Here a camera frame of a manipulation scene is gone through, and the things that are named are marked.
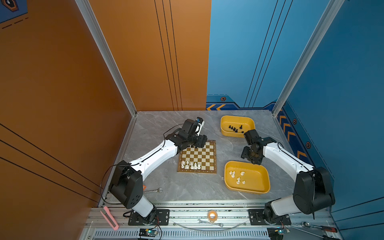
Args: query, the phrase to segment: tape roll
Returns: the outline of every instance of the tape roll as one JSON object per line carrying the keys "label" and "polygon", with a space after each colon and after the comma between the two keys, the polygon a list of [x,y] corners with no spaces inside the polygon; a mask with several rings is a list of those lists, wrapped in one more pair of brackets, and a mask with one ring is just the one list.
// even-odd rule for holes
{"label": "tape roll", "polygon": [[210,222],[215,222],[217,220],[217,212],[215,210],[211,210],[208,212],[207,217]]}

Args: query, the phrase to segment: chessboard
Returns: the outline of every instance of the chessboard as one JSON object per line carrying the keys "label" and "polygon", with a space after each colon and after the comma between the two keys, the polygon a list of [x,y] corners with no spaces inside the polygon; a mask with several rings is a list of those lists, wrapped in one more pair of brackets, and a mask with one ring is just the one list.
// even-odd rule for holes
{"label": "chessboard", "polygon": [[216,174],[216,141],[207,140],[203,148],[191,146],[180,152],[177,171]]}

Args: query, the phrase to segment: yellow plastic bin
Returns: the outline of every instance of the yellow plastic bin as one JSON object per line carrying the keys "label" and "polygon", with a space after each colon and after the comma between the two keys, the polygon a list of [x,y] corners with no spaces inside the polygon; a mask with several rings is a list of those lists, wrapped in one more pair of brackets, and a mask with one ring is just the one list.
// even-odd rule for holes
{"label": "yellow plastic bin", "polygon": [[[235,177],[229,172],[235,171]],[[248,162],[229,161],[225,165],[224,181],[228,189],[253,194],[265,194],[271,190],[268,171],[261,165]]]}
{"label": "yellow plastic bin", "polygon": [[[221,118],[221,133],[228,137],[244,137],[244,133],[249,130],[255,129],[255,122],[251,118],[238,117],[238,116],[223,116]],[[238,132],[234,132],[229,126],[238,129]]]}

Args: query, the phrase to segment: table surface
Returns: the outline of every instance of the table surface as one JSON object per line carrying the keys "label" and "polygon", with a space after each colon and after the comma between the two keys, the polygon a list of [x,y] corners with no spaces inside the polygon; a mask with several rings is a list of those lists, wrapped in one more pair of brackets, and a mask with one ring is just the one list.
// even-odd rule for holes
{"label": "table surface", "polygon": [[221,134],[220,119],[225,115],[252,118],[255,129],[261,137],[272,137],[291,152],[283,131],[269,110],[233,111],[145,111],[138,112],[137,121],[129,140],[124,160],[129,162],[141,157],[160,142],[163,133],[171,127],[182,124],[186,119],[204,119],[201,134],[208,140],[216,140],[217,174],[192,174],[177,172],[179,155],[156,168],[144,181],[146,190],[161,187],[163,192],[146,194],[150,201],[178,200],[240,200],[277,199],[293,193],[294,181],[271,160],[264,158],[262,165],[268,170],[271,190],[266,194],[248,194],[227,189],[224,183],[224,167],[228,161],[248,162],[240,155],[247,145],[244,138],[226,137]]}

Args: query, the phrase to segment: yellow chevron arrow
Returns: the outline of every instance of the yellow chevron arrow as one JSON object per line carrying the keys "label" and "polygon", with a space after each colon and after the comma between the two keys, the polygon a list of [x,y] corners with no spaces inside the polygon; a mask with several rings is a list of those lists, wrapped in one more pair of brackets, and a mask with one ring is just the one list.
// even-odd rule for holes
{"label": "yellow chevron arrow", "polygon": [[300,152],[300,151],[297,151],[297,158],[300,159],[300,155],[301,156],[304,156],[304,157],[307,157],[307,155],[303,152]]}
{"label": "yellow chevron arrow", "polygon": [[284,123],[283,126],[284,126],[283,131],[285,133],[285,127],[290,127],[291,125],[289,125],[288,123]]}
{"label": "yellow chevron arrow", "polygon": [[280,116],[280,125],[281,125],[281,119],[282,119],[282,118],[285,118],[285,119],[286,119],[286,116],[283,116],[283,115]]}
{"label": "yellow chevron arrow", "polygon": [[211,107],[213,107],[213,106],[215,106],[216,104],[212,104],[211,106],[209,106],[208,108],[207,108],[207,110],[209,110],[209,111],[211,111]]}
{"label": "yellow chevron arrow", "polygon": [[287,137],[287,138],[288,138],[288,142],[289,142],[289,136],[290,136],[290,135],[296,136],[296,134],[295,134],[294,132],[290,132],[290,131],[288,131],[288,137]]}
{"label": "yellow chevron arrow", "polygon": [[220,108],[222,108],[222,107],[224,107],[224,106],[225,106],[225,104],[223,104],[223,105],[221,105],[220,107],[216,108],[216,110],[221,111]]}

